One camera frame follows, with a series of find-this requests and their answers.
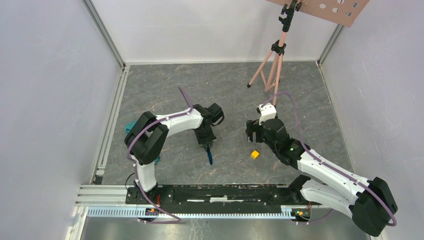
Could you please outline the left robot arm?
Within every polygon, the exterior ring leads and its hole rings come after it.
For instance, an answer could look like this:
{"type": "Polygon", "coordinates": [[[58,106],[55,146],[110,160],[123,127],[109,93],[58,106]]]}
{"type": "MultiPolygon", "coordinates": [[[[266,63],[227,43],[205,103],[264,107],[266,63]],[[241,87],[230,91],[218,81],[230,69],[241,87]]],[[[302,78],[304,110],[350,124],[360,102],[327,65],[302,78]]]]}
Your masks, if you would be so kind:
{"type": "Polygon", "coordinates": [[[212,165],[211,148],[217,139],[212,127],[221,124],[224,119],[224,111],[216,103],[209,107],[195,104],[186,110],[166,115],[144,112],[124,139],[127,154],[135,167],[139,199],[145,204],[151,204],[157,198],[155,160],[160,156],[168,137],[193,130],[199,146],[206,151],[209,164],[212,165]]]}

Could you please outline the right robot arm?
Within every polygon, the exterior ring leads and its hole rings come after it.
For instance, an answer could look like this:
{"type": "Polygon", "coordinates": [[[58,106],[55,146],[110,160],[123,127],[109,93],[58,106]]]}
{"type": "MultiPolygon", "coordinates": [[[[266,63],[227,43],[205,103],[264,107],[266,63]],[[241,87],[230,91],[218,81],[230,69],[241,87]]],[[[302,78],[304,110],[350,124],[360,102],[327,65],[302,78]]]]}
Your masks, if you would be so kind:
{"type": "Polygon", "coordinates": [[[248,120],[245,132],[249,142],[265,143],[280,162],[303,172],[290,184],[288,196],[293,203],[308,201],[328,206],[373,237],[378,237],[386,226],[395,225],[393,217],[398,206],[383,179],[370,180],[325,159],[290,137],[278,118],[248,120]]]}

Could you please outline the teal cloth napkin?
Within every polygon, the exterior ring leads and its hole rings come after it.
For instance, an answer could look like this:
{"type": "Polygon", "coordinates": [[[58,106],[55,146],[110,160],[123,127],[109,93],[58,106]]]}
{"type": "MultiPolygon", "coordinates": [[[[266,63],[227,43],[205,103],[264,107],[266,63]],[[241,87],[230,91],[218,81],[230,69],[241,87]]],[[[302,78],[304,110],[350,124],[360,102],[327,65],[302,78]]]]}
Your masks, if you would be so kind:
{"type": "MultiPolygon", "coordinates": [[[[136,124],[136,121],[132,121],[125,126],[124,129],[125,129],[126,135],[128,135],[130,133],[130,131],[132,130],[132,128],[134,127],[135,124],[136,124]]],[[[161,157],[158,156],[154,161],[154,165],[156,166],[160,162],[160,160],[161,160],[161,157]]]]}

